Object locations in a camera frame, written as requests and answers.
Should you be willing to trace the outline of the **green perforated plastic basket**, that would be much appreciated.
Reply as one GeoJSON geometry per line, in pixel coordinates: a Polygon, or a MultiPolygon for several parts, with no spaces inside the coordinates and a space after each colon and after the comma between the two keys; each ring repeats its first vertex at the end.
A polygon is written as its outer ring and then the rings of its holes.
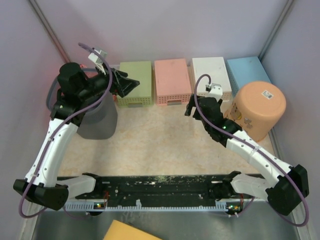
{"type": "Polygon", "coordinates": [[[117,105],[120,108],[128,108],[136,105],[149,107],[153,105],[152,62],[121,62],[119,70],[127,73],[129,79],[139,81],[140,84],[124,98],[117,96],[117,105]]]}

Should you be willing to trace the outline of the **pink perforated plastic basket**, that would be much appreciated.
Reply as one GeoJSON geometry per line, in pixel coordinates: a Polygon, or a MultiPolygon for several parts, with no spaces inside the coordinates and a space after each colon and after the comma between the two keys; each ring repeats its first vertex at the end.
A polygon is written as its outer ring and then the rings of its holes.
{"type": "Polygon", "coordinates": [[[186,59],[156,60],[154,76],[158,106],[167,106],[172,102],[181,104],[189,102],[192,88],[186,59]]]}

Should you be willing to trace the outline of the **white perforated plastic basket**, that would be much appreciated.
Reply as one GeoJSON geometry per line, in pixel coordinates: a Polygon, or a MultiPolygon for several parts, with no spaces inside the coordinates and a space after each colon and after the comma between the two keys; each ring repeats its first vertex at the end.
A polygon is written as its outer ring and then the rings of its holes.
{"type": "Polygon", "coordinates": [[[190,70],[192,92],[194,92],[195,84],[199,77],[203,74],[208,74],[213,84],[218,84],[222,87],[223,101],[228,102],[232,98],[232,88],[223,57],[194,57],[190,62],[190,70]]]}

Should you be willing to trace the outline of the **blue perforated plastic basket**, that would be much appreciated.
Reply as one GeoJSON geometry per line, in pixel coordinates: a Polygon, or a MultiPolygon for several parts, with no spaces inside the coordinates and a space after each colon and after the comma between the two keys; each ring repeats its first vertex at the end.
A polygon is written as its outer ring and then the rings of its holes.
{"type": "Polygon", "coordinates": [[[225,65],[233,97],[248,83],[256,81],[271,83],[257,56],[227,59],[225,65]]]}

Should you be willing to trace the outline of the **orange plastic bin liner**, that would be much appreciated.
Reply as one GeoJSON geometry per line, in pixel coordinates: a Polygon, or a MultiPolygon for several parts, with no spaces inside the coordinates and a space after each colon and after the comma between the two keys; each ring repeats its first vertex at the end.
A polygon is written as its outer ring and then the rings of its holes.
{"type": "Polygon", "coordinates": [[[286,98],[275,85],[253,81],[235,95],[224,116],[235,121],[255,142],[263,140],[286,110],[286,98]]]}

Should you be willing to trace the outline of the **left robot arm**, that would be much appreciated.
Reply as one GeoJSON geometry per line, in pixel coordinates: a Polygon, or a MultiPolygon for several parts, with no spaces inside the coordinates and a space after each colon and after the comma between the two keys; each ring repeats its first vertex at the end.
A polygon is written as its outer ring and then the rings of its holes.
{"type": "Polygon", "coordinates": [[[59,169],[75,134],[87,140],[106,140],[114,135],[118,113],[113,96],[127,96],[140,82],[105,65],[89,77],[76,62],[64,64],[56,82],[59,89],[40,152],[25,177],[14,182],[13,189],[23,200],[58,211],[67,200],[80,195],[95,199],[103,195],[104,186],[98,183],[97,175],[84,173],[58,180],[59,169]]]}

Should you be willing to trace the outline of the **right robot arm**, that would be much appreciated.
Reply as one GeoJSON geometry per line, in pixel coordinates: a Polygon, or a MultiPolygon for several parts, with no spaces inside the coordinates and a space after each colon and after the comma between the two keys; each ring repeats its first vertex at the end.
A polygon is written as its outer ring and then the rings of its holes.
{"type": "Polygon", "coordinates": [[[289,215],[299,204],[308,209],[307,170],[292,166],[257,144],[235,121],[223,117],[221,102],[214,97],[192,94],[185,116],[201,121],[212,140],[241,156],[261,178],[234,171],[224,180],[223,192],[229,198],[247,194],[267,201],[280,215],[289,215]]]}

